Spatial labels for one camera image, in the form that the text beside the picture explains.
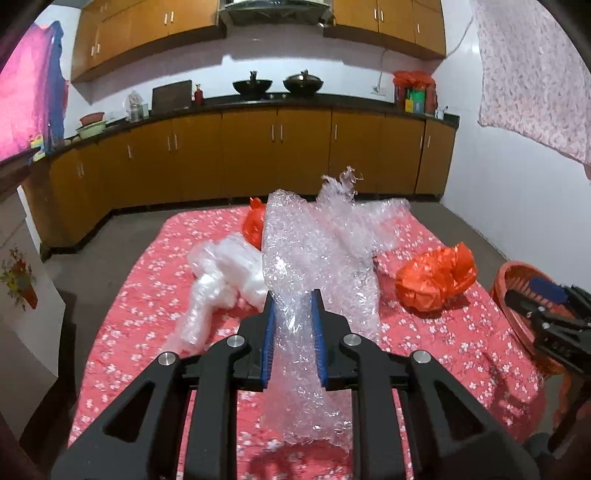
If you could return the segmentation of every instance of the table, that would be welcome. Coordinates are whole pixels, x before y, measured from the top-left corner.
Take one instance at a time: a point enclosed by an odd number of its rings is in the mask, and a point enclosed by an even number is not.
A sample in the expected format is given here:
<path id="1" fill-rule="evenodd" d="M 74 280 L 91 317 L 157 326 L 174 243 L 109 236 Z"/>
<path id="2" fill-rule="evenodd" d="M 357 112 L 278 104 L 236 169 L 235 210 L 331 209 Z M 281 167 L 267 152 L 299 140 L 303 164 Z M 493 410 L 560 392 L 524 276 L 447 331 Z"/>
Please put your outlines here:
<path id="1" fill-rule="evenodd" d="M 164 224 L 129 273 L 99 329 L 86 364 L 70 444 L 157 356 L 175 321 L 187 309 L 193 275 L 186 255 L 192 246 L 239 231 L 247 211 L 247 207 L 235 207 L 184 212 Z M 419 348 L 430 351 L 509 432 L 518 440 L 525 439 L 544 411 L 541 375 L 480 284 L 440 314 L 423 318 L 396 301 L 388 273 L 416 253 L 441 245 L 411 214 L 399 220 L 399 229 L 399 247 L 376 259 L 382 290 L 382 348 L 403 355 Z M 217 312 L 210 343 L 235 333 L 239 319 L 254 311 L 239 300 L 234 309 Z M 325 478 L 341 479 L 350 474 L 350 457 L 338 447 L 327 442 L 283 443 L 277 432 L 265 428 L 263 403 L 264 393 L 238 394 L 239 478 L 328 475 Z"/>

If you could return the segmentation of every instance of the plastic basket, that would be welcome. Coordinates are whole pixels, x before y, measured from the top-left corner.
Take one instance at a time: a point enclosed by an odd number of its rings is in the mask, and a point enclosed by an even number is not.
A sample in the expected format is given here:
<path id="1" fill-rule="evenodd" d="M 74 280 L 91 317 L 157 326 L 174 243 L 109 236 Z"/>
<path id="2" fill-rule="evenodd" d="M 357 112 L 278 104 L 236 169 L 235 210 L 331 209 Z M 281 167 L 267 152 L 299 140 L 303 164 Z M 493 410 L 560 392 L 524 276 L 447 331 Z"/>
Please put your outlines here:
<path id="1" fill-rule="evenodd" d="M 491 297 L 501 308 L 507 320 L 509 320 L 509 324 L 513 328 L 515 335 L 529 353 L 538 370 L 545 377 L 560 375 L 565 372 L 564 367 L 548 356 L 543 355 L 534 347 L 535 337 L 534 332 L 531 330 L 530 321 L 505 304 L 505 293 L 507 290 L 517 290 L 528 298 L 541 303 L 552 313 L 572 318 L 573 315 L 564 306 L 556 305 L 530 290 L 530 280 L 534 277 L 542 277 L 553 281 L 550 277 L 531 265 L 521 262 L 507 262 L 499 269 L 499 273 L 497 273 L 495 284 L 491 290 Z"/>

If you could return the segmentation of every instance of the red bottle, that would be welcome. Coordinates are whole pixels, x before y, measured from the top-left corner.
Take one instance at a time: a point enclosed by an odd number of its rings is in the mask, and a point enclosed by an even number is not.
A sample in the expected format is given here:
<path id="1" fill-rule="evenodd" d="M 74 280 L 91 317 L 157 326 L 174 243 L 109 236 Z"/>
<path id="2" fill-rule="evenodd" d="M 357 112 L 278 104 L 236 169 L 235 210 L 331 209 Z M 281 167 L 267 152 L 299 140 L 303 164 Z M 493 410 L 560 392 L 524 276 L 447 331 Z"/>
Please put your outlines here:
<path id="1" fill-rule="evenodd" d="M 195 98 L 195 103 L 197 105 L 203 105 L 203 90 L 201 90 L 201 85 L 197 84 L 197 90 L 195 90 L 195 93 L 193 95 L 193 97 Z"/>

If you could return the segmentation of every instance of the clear plastic bag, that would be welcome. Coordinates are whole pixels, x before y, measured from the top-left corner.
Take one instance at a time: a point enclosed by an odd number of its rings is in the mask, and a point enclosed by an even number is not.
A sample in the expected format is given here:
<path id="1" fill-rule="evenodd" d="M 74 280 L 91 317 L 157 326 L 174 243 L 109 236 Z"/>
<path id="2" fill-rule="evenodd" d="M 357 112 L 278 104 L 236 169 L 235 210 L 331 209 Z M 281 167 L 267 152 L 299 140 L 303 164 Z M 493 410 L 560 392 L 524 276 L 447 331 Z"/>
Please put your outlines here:
<path id="1" fill-rule="evenodd" d="M 276 346 L 264 423 L 295 443 L 326 439 L 351 447 L 350 393 L 326 392 L 316 369 L 310 292 L 347 317 L 352 331 L 377 340 L 379 287 L 373 255 L 398 235 L 384 222 L 408 210 L 405 200 L 356 205 L 355 177 L 326 178 L 316 203 L 283 190 L 267 203 L 263 272 L 276 302 Z"/>
<path id="2" fill-rule="evenodd" d="M 216 309 L 232 308 L 240 292 L 261 312 L 267 287 L 262 275 L 262 254 L 241 233 L 228 235 L 217 245 L 199 244 L 189 252 L 187 260 L 197 280 L 189 295 L 189 309 L 177 320 L 162 351 L 196 355 L 205 347 Z"/>

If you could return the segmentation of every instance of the orange plastic bag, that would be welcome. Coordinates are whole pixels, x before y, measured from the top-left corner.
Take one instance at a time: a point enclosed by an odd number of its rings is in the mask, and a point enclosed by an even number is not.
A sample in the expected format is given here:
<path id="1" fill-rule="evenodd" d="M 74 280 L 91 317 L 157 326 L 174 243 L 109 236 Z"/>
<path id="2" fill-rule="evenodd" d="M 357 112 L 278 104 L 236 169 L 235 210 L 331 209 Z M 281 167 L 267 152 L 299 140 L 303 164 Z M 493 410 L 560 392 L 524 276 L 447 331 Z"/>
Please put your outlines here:
<path id="1" fill-rule="evenodd" d="M 419 312 L 440 310 L 448 298 L 471 287 L 477 273 L 474 256 L 463 242 L 425 252 L 396 273 L 398 300 Z"/>
<path id="2" fill-rule="evenodd" d="M 261 249 L 262 229 L 265 226 L 265 205 L 260 198 L 251 199 L 251 211 L 242 224 L 242 235 L 253 247 Z"/>

